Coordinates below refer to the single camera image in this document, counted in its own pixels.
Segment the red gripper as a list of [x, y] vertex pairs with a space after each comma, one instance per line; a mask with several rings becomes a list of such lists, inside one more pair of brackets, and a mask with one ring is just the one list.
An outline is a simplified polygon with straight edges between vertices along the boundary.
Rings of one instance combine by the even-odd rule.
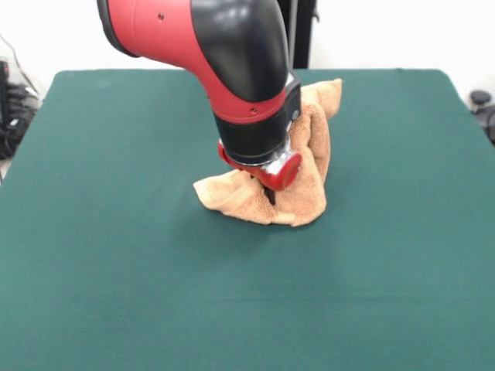
[[222, 141], [218, 141], [217, 151], [220, 158], [228, 165], [254, 176], [265, 187], [265, 195], [271, 205], [276, 204], [275, 191], [289, 187], [302, 164], [302, 155], [292, 149], [290, 141], [286, 141], [267, 163], [257, 166], [236, 163], [228, 157]]

